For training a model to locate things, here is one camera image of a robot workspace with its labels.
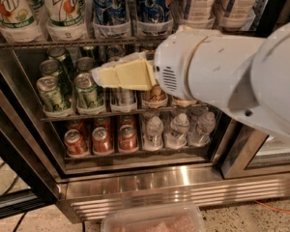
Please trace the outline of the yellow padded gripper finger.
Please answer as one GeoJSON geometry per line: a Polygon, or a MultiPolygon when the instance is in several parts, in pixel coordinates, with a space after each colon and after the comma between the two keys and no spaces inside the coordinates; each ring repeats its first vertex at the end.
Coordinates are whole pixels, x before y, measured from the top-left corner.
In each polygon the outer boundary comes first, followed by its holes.
{"type": "Polygon", "coordinates": [[[92,76],[103,88],[149,91],[157,84],[153,66],[145,59],[109,62],[93,69],[92,76]]]}

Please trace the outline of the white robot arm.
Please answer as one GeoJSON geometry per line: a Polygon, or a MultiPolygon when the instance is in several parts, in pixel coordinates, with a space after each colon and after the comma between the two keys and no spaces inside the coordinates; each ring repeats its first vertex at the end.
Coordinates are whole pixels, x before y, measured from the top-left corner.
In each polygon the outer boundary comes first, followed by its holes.
{"type": "Polygon", "coordinates": [[[103,88],[147,91],[158,84],[290,143],[290,22],[268,38],[181,27],[159,44],[152,61],[133,53],[92,76],[103,88]]]}

